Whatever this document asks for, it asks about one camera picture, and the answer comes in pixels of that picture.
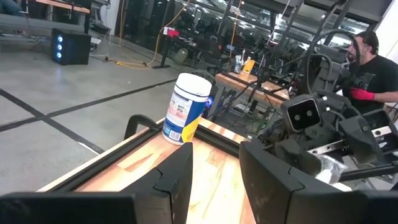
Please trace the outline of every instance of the person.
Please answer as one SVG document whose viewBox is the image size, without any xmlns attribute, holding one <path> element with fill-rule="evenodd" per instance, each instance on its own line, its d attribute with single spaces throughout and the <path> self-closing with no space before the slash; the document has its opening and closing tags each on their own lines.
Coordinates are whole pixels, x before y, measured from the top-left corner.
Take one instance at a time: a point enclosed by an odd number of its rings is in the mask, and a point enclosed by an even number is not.
<svg viewBox="0 0 398 224">
<path fill-rule="evenodd" d="M 22 8 L 13 0 L 0 0 L 0 12 L 13 16 L 24 16 Z"/>
<path fill-rule="evenodd" d="M 354 38 L 361 54 L 357 75 L 371 73 L 375 76 L 366 90 L 349 86 L 343 89 L 344 96 L 361 114 L 382 109 L 384 103 L 398 102 L 398 65 L 377 54 L 379 40 L 375 32 L 364 31 Z M 356 58 L 353 44 L 348 49 L 348 57 Z"/>
</svg>

